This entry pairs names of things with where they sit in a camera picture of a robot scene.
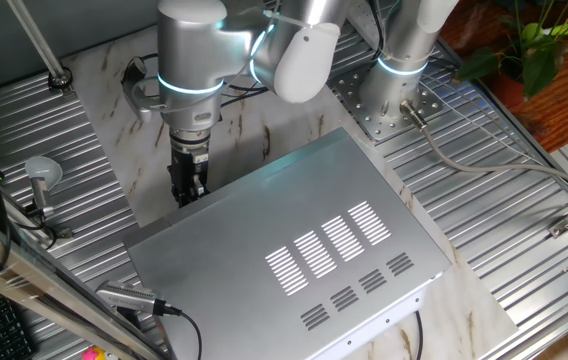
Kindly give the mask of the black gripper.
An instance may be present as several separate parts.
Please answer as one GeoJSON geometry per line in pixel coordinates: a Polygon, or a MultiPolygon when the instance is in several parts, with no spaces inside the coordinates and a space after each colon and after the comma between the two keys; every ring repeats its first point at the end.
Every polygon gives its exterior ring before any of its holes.
{"type": "Polygon", "coordinates": [[[209,153],[206,148],[192,151],[171,150],[171,164],[167,167],[171,177],[171,191],[179,207],[209,193],[207,189],[209,153]]]}

